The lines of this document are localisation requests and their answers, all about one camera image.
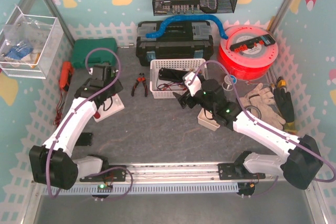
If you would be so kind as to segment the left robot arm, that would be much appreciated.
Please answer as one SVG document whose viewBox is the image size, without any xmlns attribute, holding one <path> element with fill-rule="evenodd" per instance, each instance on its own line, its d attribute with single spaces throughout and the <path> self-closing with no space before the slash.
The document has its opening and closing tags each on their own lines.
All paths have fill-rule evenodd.
<svg viewBox="0 0 336 224">
<path fill-rule="evenodd" d="M 70 189 L 76 181 L 109 169 L 106 157 L 91 154 L 85 158 L 71 158 L 74 147 L 84 136 L 86 124 L 100 122 L 124 109 L 118 96 L 121 82 L 118 70 L 104 63 L 92 68 L 91 77 L 76 91 L 68 113 L 53 134 L 41 146 L 29 151 L 33 179 L 37 183 Z"/>
</svg>

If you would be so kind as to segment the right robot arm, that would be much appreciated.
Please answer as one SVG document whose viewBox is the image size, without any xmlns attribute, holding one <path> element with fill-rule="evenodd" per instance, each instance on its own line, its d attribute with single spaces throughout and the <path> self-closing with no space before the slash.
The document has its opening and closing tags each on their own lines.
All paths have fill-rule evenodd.
<svg viewBox="0 0 336 224">
<path fill-rule="evenodd" d="M 273 151 L 273 155 L 244 152 L 241 166 L 246 171 L 283 176 L 295 188 L 308 188 L 323 165 L 313 137 L 286 133 L 255 117 L 238 103 L 227 100 L 223 88 L 214 79 L 186 72 L 182 81 L 186 92 L 174 93 L 182 108 L 199 105 L 211 114 L 211 122 L 246 135 Z"/>
</svg>

